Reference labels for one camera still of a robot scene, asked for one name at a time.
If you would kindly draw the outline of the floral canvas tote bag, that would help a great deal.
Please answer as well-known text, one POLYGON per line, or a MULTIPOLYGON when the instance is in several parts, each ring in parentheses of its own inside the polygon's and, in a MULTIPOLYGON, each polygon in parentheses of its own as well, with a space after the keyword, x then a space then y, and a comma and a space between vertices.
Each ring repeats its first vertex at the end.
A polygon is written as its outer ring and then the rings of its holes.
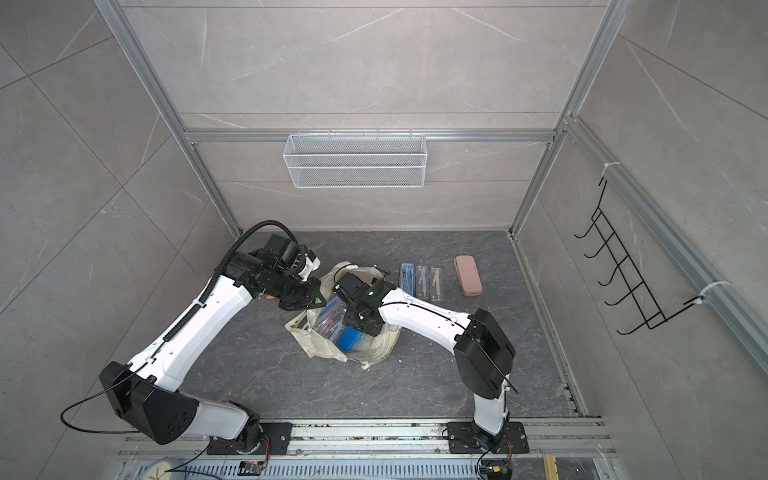
POLYGON ((333 287, 345 273, 354 273, 367 283, 385 278, 385 273, 375 266, 359 267, 349 262, 340 262, 319 278, 321 292, 327 299, 323 308, 304 310, 285 324, 285 329, 294 337, 310 357, 335 359, 341 362, 352 360, 362 364, 363 369, 383 361, 394 349, 401 328, 385 324, 378 336, 361 333, 360 339, 351 351, 341 351, 336 342, 347 326, 343 324, 346 305, 335 295, 333 287))

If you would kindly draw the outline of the small clear plastic box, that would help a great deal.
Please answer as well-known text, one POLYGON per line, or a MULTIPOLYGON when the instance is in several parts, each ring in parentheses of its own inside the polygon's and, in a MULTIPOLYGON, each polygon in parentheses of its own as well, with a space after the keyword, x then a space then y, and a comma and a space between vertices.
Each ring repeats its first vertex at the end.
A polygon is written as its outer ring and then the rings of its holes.
POLYGON ((432 303, 440 303, 443 299, 443 287, 442 287, 442 269, 439 267, 433 267, 429 270, 430 275, 430 301, 432 303))

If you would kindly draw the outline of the blue box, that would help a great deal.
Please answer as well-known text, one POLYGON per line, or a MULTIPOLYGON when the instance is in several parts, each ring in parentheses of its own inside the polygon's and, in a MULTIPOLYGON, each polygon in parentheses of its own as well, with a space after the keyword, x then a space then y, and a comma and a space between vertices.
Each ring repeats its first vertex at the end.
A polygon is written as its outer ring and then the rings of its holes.
POLYGON ((336 346, 344 352, 351 351, 357 344, 361 336, 361 332, 353 327, 346 327, 345 330, 339 336, 336 346))

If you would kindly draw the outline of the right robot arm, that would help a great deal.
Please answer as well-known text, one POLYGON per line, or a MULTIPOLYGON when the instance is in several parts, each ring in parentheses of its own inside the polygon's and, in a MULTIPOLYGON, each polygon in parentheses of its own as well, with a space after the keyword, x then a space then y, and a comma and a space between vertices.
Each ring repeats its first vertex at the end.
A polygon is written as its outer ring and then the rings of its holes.
POLYGON ((345 323, 355 329, 371 334, 385 324, 399 326, 452 353, 462 382, 474 396, 474 426, 491 438, 501 435, 508 419, 506 392, 512 388, 515 350, 490 312, 447 310, 400 288, 349 293, 338 287, 336 294, 347 305, 345 323))

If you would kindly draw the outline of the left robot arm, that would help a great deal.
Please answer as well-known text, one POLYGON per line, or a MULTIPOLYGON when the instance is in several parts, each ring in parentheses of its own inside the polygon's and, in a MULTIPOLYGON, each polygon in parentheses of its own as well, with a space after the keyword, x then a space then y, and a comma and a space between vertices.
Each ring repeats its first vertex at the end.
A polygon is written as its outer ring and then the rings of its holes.
POLYGON ((261 221, 238 237, 199 296, 157 339, 129 362, 112 361, 101 371, 101 393, 128 424, 128 433, 141 433, 159 445, 201 435, 255 448, 261 436, 257 413, 236 402, 187 396, 180 387, 207 346, 259 295, 276 298, 285 311, 324 306, 321 282, 313 275, 320 264, 278 221, 261 221), (241 251, 252 234, 269 225, 278 233, 261 248, 241 251))

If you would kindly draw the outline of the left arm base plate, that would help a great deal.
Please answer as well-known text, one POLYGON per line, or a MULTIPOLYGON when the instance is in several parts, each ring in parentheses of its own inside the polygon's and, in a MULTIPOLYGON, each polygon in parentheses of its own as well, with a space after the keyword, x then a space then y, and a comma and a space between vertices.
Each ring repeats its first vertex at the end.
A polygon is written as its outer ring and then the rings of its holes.
POLYGON ((233 440, 216 438, 207 447, 208 455, 286 455, 293 424, 259 422, 248 424, 233 440))

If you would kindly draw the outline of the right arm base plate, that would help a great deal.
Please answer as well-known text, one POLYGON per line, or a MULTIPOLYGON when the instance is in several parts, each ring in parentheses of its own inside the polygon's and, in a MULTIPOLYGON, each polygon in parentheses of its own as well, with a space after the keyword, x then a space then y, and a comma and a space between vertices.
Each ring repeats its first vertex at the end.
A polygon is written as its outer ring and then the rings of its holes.
POLYGON ((497 434, 490 434, 474 422, 449 422, 443 432, 452 454, 527 454, 530 447, 524 425, 506 422, 497 434))

